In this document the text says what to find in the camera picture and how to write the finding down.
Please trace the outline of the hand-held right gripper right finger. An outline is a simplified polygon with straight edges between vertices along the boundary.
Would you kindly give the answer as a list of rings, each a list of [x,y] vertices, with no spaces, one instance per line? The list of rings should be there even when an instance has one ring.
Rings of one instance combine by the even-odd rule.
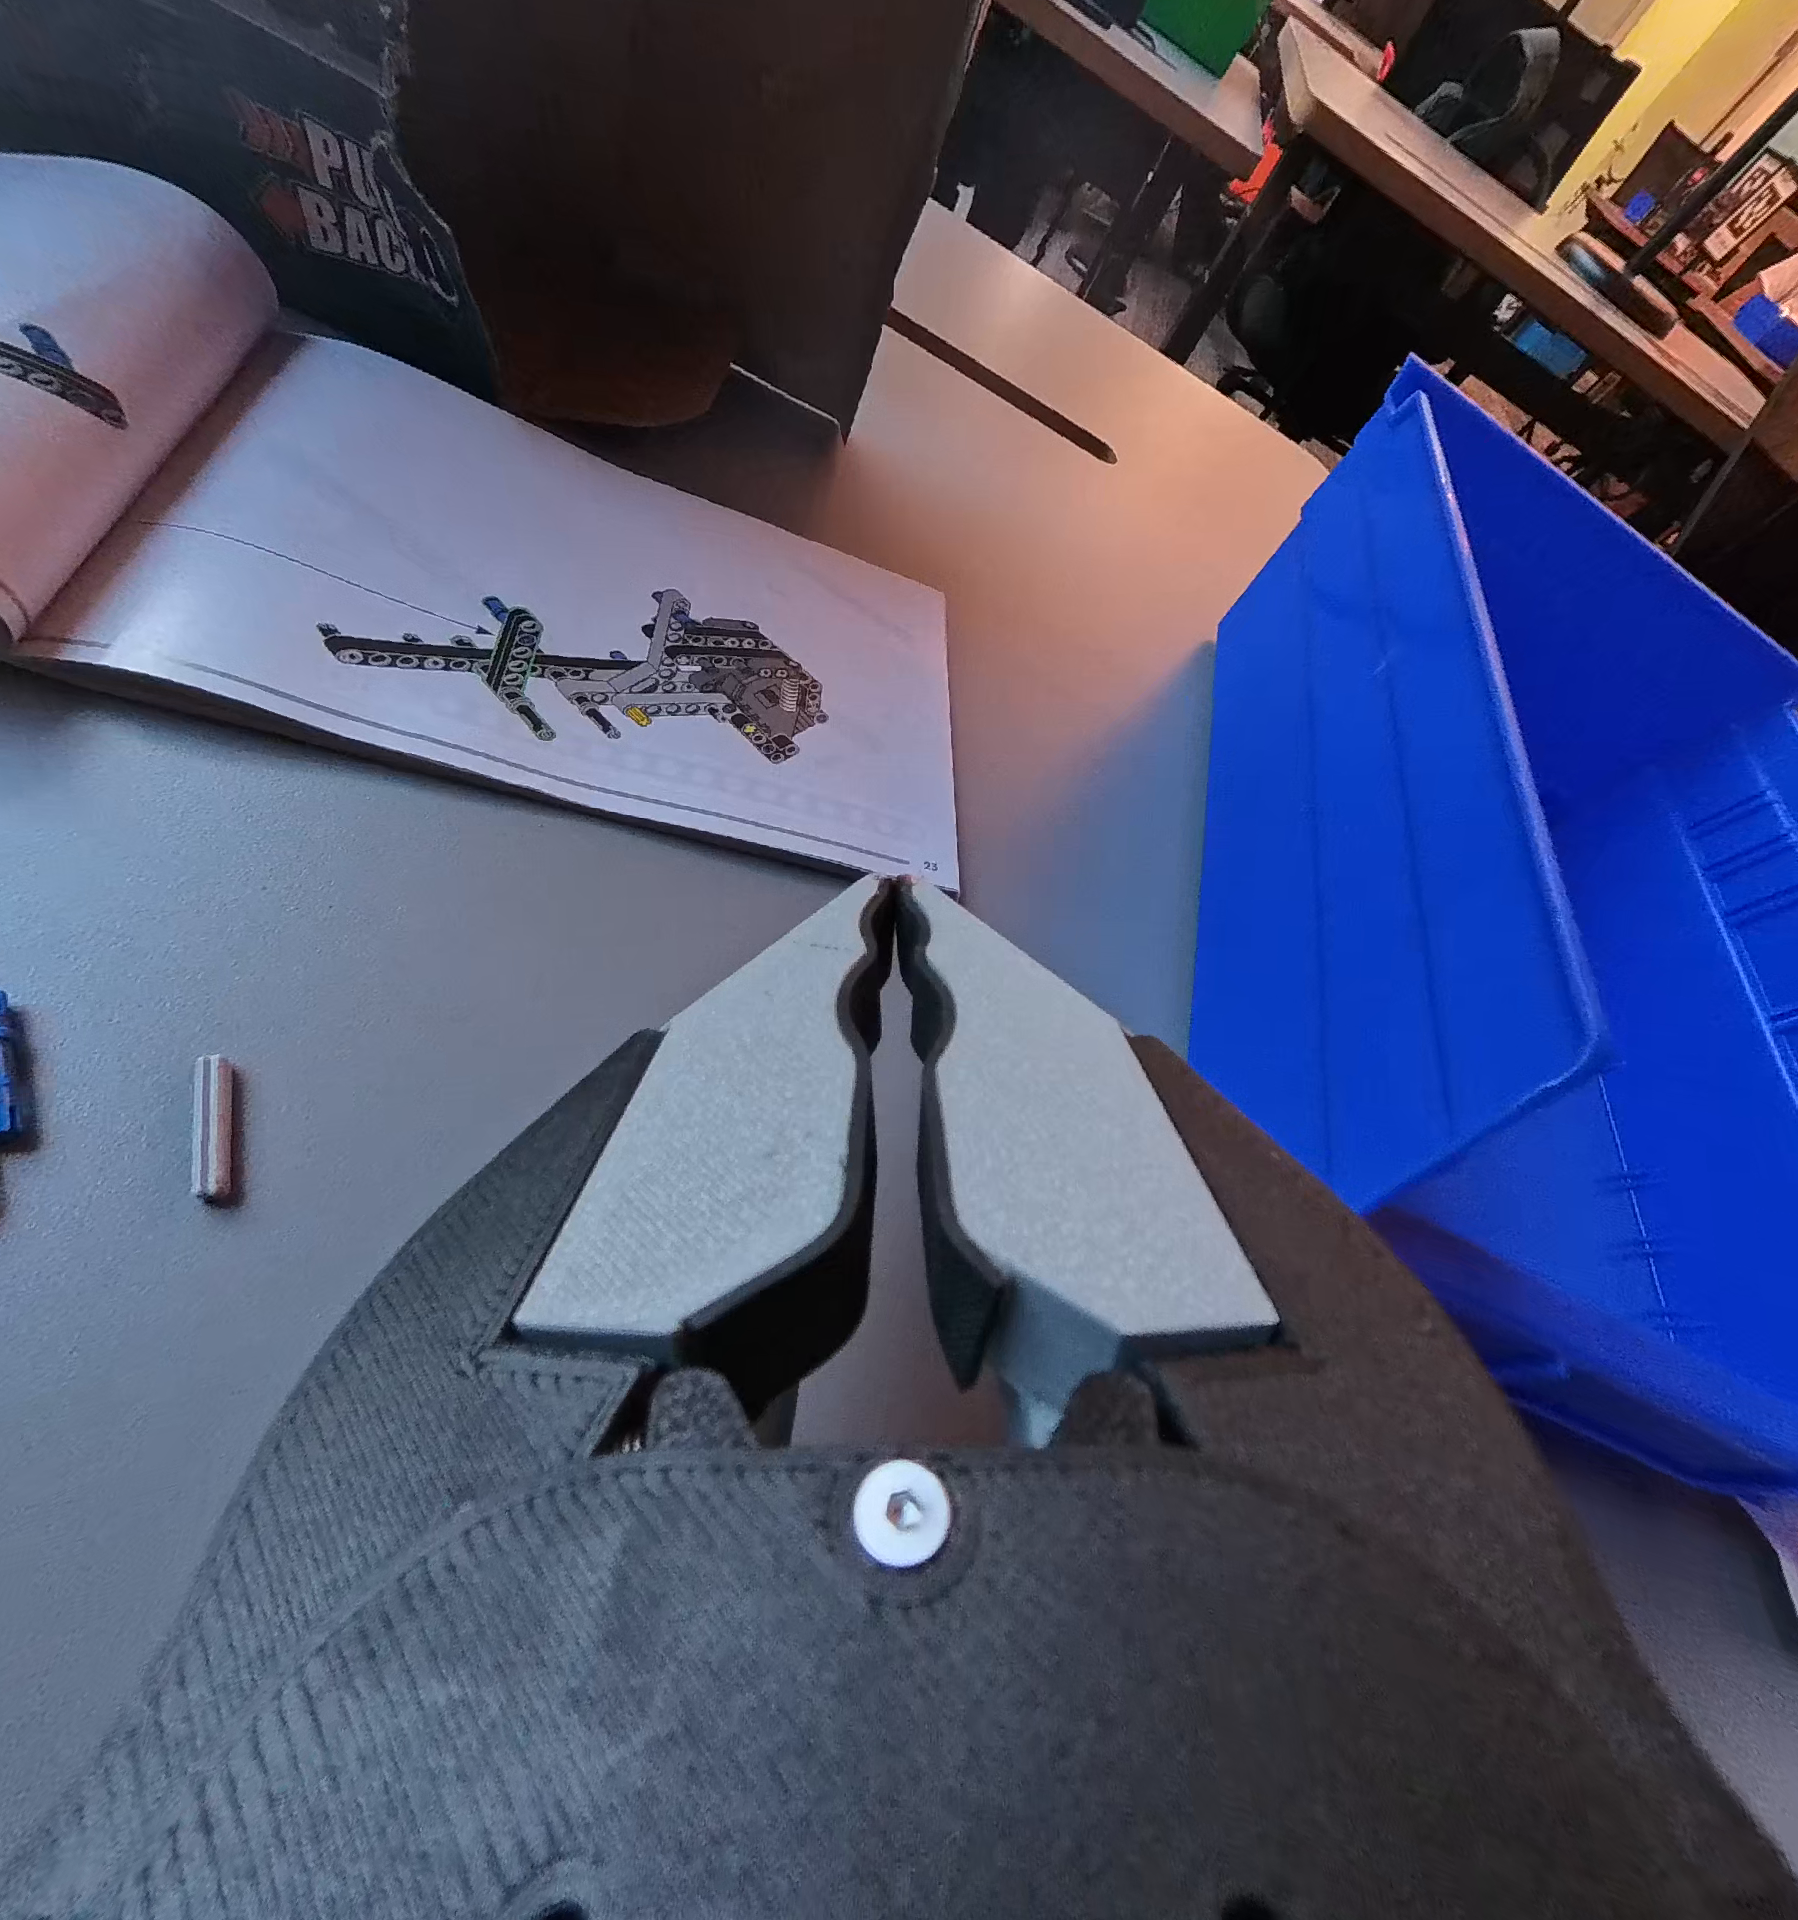
[[[941,1348],[1053,1449],[1086,1378],[1274,1342],[1268,1282],[1130,1021],[941,883],[893,883]]]

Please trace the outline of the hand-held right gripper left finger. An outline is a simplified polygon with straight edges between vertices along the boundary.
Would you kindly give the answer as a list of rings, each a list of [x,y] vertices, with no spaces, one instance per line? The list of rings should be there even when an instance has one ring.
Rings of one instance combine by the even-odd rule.
[[[866,873],[628,1035],[633,1081],[511,1314],[524,1348],[715,1372],[760,1419],[851,1342],[887,932],[893,883]]]

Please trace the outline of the blue plastic bin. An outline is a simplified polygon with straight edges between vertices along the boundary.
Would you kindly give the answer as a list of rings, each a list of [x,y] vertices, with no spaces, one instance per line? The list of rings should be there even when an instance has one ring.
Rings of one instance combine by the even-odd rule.
[[[1798,656],[1423,357],[1213,639],[1195,1069],[1513,1406],[1798,1523]]]

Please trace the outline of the open instruction booklet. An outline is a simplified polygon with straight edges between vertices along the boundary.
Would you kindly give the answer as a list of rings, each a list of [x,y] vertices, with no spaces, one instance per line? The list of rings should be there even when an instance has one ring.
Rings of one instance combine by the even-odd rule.
[[[960,893],[933,587],[284,315],[93,154],[0,154],[0,656]]]

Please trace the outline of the dark printed toy box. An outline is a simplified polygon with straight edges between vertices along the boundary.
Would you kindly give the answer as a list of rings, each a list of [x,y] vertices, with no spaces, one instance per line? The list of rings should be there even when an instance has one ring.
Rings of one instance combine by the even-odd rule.
[[[746,374],[839,438],[984,37],[968,0],[0,7],[0,146],[182,186],[290,308],[533,426]]]

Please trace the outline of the long wooden desk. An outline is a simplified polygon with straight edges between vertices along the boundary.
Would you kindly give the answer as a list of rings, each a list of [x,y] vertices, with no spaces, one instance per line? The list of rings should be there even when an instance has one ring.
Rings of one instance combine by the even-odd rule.
[[[1730,452],[1755,426],[1763,388],[1742,366],[1730,366],[1686,323],[1651,341],[1637,315],[1591,294],[1561,262],[1561,249],[1548,237],[1548,217],[1507,186],[1496,186],[1479,164],[1441,145],[1414,106],[1395,106],[1354,54],[1342,54],[1309,31],[1306,7],[1274,7],[1274,13],[1286,13],[1286,37],[1274,37],[1286,120],[1297,145],[1335,154],[1344,176],[1391,197],[1414,224],[1423,224],[1441,249],[1471,262],[1491,286],[1500,286],[1550,333],[1588,349],[1605,374],[1621,374],[1637,396],[1651,396],[1667,415],[1682,415],[1708,448]]]

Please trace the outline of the green box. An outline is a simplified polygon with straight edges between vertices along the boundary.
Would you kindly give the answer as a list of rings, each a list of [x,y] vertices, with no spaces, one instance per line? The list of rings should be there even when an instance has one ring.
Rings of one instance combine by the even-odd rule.
[[[1268,0],[1146,0],[1146,31],[1185,48],[1196,68],[1229,75],[1253,44]]]

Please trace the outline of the black office chair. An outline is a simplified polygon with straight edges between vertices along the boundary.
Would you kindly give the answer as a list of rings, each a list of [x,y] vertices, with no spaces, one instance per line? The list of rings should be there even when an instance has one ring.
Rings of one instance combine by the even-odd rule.
[[[1451,145],[1471,167],[1507,186],[1520,208],[1550,197],[1550,154],[1539,112],[1561,75],[1561,31],[1500,37],[1462,82],[1419,96],[1419,120]]]

